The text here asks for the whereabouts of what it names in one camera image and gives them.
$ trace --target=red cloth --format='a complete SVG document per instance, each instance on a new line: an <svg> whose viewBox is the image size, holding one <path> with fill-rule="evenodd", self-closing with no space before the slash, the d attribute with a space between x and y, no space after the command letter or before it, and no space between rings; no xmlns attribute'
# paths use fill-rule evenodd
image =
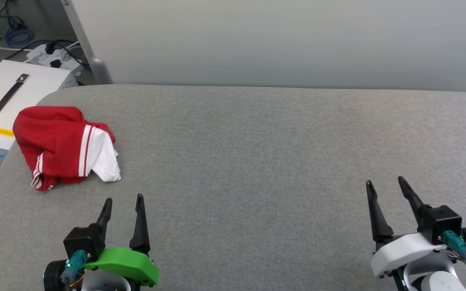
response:
<svg viewBox="0 0 466 291"><path fill-rule="evenodd" d="M44 191L63 183L78 183L89 174L87 151L93 127L114 136L104 123L84 119L76 107L34 106L19 112L13 124L15 140L32 171L32 186Z"/></svg>

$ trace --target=power strip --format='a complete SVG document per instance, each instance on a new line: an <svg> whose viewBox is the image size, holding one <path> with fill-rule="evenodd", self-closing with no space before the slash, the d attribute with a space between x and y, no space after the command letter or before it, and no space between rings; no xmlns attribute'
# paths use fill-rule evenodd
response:
<svg viewBox="0 0 466 291"><path fill-rule="evenodd" d="M48 54L46 48L46 44L34 48L26 55L29 59L28 62L34 65L70 70L76 77L80 76L84 67L71 57L64 48L57 49L52 54Z"/></svg>

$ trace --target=gray fabric surface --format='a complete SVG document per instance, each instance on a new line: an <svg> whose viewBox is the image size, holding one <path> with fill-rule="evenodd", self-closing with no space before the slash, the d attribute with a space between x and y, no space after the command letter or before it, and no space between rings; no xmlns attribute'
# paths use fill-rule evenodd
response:
<svg viewBox="0 0 466 291"><path fill-rule="evenodd" d="M41 290L63 238L107 197L107 246L127 247L144 194L159 291L395 290L370 268L368 179L395 234L416 229L398 175L466 226L466 93L105 85L41 104L107 123L123 178L39 193L14 145L0 170L0 290Z"/></svg>

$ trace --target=white box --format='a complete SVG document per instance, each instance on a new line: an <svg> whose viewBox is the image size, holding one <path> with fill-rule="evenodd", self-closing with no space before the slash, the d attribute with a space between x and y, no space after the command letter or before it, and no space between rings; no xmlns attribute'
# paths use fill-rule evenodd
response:
<svg viewBox="0 0 466 291"><path fill-rule="evenodd" d="M15 140L13 136L2 133L13 134L13 122L17 114L26 107L37 105L37 102L51 92L78 86L69 70L24 64L18 61L2 61L0 63L0 100L21 74L29 74L28 79L0 112L0 164Z"/></svg>

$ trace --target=sticker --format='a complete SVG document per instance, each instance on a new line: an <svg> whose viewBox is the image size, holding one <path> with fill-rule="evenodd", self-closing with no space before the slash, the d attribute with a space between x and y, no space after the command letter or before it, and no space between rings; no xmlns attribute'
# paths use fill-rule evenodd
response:
<svg viewBox="0 0 466 291"><path fill-rule="evenodd" d="M14 137L13 131L11 131L9 129L0 129L0 135L6 135L6 136Z"/></svg>

